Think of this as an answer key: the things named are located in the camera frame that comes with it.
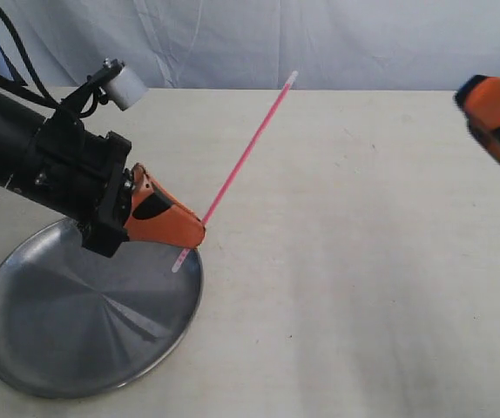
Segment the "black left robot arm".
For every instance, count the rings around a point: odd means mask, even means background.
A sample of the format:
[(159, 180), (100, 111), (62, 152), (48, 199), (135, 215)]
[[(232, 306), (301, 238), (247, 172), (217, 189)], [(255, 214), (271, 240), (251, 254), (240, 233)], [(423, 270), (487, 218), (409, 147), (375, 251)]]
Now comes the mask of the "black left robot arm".
[(0, 93), (0, 186), (74, 220), (82, 246), (111, 257), (127, 241), (193, 249), (203, 222), (140, 163), (132, 144), (65, 113), (45, 118)]

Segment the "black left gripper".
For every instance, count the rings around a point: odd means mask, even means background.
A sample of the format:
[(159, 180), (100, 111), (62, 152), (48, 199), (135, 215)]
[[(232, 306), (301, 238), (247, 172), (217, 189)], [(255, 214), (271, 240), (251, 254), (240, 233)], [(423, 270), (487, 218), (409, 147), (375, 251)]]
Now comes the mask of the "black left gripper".
[(128, 240), (196, 248), (206, 228), (140, 163), (132, 168), (131, 217), (125, 219), (132, 143), (114, 131), (94, 135), (69, 110), (57, 110), (36, 135), (36, 173), (46, 205), (77, 222), (82, 247), (107, 258)]

